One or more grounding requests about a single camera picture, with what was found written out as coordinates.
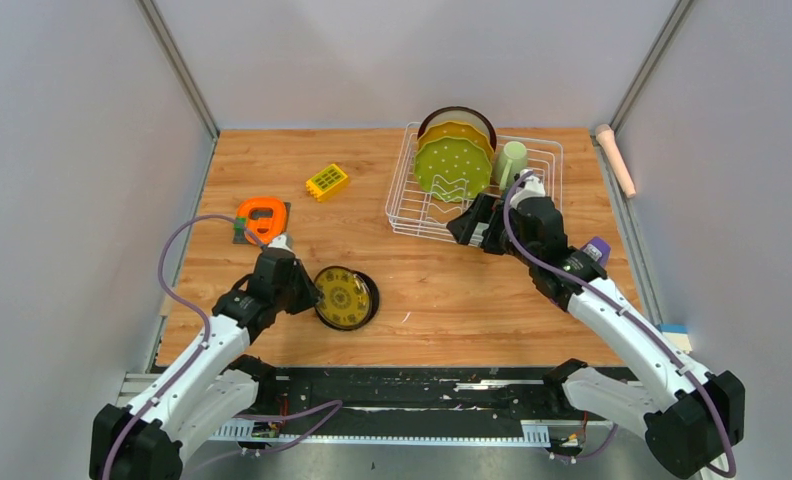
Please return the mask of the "green dotted plate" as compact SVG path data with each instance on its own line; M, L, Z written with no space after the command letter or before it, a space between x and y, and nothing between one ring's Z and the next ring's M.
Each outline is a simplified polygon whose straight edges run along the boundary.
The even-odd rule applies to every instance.
M414 157L420 188L447 203L473 200L491 184L485 152L467 139L443 137L421 147Z

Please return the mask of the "yellow dotted plate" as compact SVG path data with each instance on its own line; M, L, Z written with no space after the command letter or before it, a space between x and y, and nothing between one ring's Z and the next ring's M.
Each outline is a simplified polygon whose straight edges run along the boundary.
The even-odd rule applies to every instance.
M421 149L426 144L443 139L444 137L466 139L474 146L481 148L489 158L494 154L494 149L486 134L482 133L470 123L452 120L428 127L425 132L418 137L418 148Z

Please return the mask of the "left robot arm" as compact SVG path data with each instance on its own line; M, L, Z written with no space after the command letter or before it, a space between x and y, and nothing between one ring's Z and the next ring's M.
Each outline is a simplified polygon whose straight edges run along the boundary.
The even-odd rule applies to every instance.
M91 435L92 479L178 479L193 453L249 408L270 411L278 386L246 349L279 313L313 308L320 293L280 235L254 270L222 295L207 325L174 363L125 406L105 405Z

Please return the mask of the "orange toy on grey base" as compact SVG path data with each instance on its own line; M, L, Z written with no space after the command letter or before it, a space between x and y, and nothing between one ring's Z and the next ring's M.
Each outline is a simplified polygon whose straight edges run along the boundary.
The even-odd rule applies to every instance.
M234 217L234 244L256 245L249 232L264 244L287 231L291 203L277 197L252 197L242 202Z

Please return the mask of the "light green mug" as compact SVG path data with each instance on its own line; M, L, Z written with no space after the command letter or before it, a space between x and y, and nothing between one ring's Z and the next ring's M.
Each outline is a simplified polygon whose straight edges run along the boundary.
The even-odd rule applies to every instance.
M492 179L501 191L514 181L514 176L528 165L528 149L519 141L508 141L498 152L493 165Z

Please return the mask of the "yellow toy brick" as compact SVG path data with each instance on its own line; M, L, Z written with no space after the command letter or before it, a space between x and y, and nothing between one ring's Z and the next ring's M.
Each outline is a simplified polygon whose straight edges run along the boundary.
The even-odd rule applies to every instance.
M305 182L307 193L317 202L325 202L344 190L350 183L348 174L332 163Z

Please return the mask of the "brown-rimmed white plate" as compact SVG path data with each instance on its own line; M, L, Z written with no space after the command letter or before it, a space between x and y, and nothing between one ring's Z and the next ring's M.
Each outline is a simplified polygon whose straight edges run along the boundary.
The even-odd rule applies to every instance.
M497 148L496 129L491 121L481 112L466 106L446 106L434 110L420 123L418 135L422 136L429 127L446 121L458 121L472 125L485 135L492 149Z

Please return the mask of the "purple metronome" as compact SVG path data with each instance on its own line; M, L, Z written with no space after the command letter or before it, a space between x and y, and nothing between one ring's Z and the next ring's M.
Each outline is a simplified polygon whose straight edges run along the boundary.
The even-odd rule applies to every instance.
M581 251L587 254L600 266L606 267L610 259L612 248L603 238L594 236L581 247Z

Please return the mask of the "blue and white toy brick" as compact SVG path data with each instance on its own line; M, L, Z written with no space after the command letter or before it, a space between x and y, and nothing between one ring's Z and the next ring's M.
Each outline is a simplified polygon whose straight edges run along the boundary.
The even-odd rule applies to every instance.
M693 351L690 336L685 326L679 324L661 324L658 330L664 338L678 351L678 355L690 355Z

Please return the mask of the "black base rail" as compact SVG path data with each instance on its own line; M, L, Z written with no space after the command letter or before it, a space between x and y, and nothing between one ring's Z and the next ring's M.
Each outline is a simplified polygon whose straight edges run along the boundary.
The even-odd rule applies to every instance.
M545 367L281 367L251 415L302 413L282 424L319 436L513 439L525 423L551 438L609 428L605 419L563 407L543 383Z

